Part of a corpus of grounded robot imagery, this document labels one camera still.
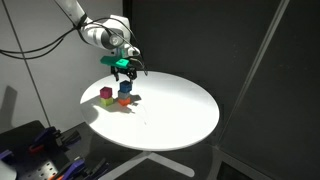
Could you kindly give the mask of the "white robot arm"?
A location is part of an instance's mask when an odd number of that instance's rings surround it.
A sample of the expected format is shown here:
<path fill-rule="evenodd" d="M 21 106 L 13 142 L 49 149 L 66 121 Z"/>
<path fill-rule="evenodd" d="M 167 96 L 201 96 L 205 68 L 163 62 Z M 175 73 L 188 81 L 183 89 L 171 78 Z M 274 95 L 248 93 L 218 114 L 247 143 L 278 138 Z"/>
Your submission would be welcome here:
<path fill-rule="evenodd" d="M 90 19 L 77 0 L 55 0 L 77 29 L 81 39 L 92 46 L 110 52 L 100 62 L 111 67 L 111 73 L 119 80 L 119 73 L 125 74 L 130 81 L 137 78 L 137 66 L 140 50 L 130 43 L 133 33 L 126 17 L 110 15 L 101 23 L 101 19 Z"/>

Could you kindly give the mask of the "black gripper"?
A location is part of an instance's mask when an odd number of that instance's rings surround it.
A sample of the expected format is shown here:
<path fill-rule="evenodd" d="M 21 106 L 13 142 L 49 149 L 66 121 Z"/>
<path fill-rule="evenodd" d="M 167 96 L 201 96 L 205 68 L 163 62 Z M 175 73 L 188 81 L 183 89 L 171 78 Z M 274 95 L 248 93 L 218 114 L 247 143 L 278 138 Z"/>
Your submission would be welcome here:
<path fill-rule="evenodd" d="M 111 73 L 114 75 L 116 81 L 119 81 L 119 73 L 127 75 L 130 79 L 130 82 L 133 82 L 135 80 L 135 78 L 137 77 L 136 69 L 133 67 L 129 67 L 129 68 L 125 69 L 125 68 L 119 68 L 119 67 L 112 66 Z"/>

